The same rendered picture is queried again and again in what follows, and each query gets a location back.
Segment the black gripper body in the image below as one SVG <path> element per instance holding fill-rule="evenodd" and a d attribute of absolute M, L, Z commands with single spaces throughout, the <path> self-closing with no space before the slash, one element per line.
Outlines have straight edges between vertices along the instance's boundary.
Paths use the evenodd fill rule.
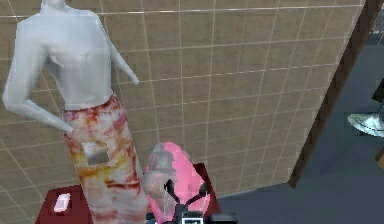
<path fill-rule="evenodd" d="M 188 207 L 184 204 L 177 204 L 172 218 L 174 224 L 181 224 L 184 214 L 188 211 Z"/>

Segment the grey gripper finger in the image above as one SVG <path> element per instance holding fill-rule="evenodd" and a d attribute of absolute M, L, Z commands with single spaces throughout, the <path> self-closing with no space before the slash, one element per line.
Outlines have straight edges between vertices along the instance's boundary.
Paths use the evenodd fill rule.
<path fill-rule="evenodd" d="M 164 184 L 164 190 L 175 200 L 177 204 L 180 203 L 179 197 L 175 194 L 174 182 L 171 179 Z"/>
<path fill-rule="evenodd" d="M 204 207 L 207 201 L 207 196 L 210 194 L 208 184 L 204 182 L 200 185 L 198 193 L 192 198 L 188 199 L 185 203 L 186 206 L 193 205 L 196 203 L 200 207 Z"/>

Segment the pink blouse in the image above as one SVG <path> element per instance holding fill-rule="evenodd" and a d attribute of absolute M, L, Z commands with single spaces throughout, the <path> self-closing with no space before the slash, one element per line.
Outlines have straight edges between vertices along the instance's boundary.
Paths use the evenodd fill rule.
<path fill-rule="evenodd" d="M 161 142 L 152 148 L 142 179 L 154 224 L 174 224 L 172 218 L 177 203 L 164 190 L 164 184 L 169 179 L 174 182 L 175 194 L 180 199 L 179 204 L 184 205 L 198 193 L 200 185 L 206 182 L 197 173 L 184 150 L 175 143 Z M 184 214 L 181 224 L 205 224 L 210 216 L 205 216 L 210 198 L 209 194 L 204 207 L 196 203 L 187 206 L 188 211 Z"/>

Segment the red and white patterned skirt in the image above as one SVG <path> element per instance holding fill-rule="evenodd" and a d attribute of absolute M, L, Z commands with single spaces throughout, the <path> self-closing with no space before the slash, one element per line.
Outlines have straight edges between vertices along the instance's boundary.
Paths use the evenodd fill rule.
<path fill-rule="evenodd" d="M 126 112 L 117 95 L 99 106 L 66 110 L 64 138 L 94 224 L 146 224 L 149 204 Z"/>

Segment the dark red table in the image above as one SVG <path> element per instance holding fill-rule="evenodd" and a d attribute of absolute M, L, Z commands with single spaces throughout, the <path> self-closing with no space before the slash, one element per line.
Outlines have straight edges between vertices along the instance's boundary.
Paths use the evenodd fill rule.
<path fill-rule="evenodd" d="M 213 213 L 221 213 L 221 208 L 213 187 L 211 186 L 205 165 L 203 163 L 196 163 L 193 164 L 193 166 L 210 187 L 211 200 L 205 216 Z M 67 209 L 63 212 L 55 212 L 54 206 L 57 198 L 59 195 L 66 193 L 70 193 L 70 201 Z M 81 185 L 72 185 L 69 187 L 49 190 L 35 224 L 94 224 Z"/>

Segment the small white box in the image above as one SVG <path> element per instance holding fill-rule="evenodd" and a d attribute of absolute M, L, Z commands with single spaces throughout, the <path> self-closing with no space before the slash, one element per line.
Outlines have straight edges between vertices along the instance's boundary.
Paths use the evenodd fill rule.
<path fill-rule="evenodd" d="M 56 203 L 54 205 L 54 211 L 56 213 L 66 211 L 69 206 L 70 198 L 71 198 L 70 193 L 60 194 L 57 197 Z"/>

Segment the white mannequin torso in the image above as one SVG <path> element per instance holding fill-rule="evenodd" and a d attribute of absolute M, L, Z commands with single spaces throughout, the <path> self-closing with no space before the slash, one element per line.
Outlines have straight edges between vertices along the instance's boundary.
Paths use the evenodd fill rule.
<path fill-rule="evenodd" d="M 139 82 L 96 13 L 71 8 L 66 0 L 42 0 L 39 13 L 17 24 L 2 101 L 9 112 L 71 132 L 70 124 L 31 100 L 41 71 L 54 77 L 66 110 L 81 110 L 109 100 L 113 67 Z"/>

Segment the brown wooden furniture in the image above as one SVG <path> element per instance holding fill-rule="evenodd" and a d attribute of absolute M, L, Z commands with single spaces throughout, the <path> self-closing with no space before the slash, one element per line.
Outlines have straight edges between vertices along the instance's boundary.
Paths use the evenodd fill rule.
<path fill-rule="evenodd" d="M 384 170 L 384 147 L 375 157 L 377 165 Z"/>

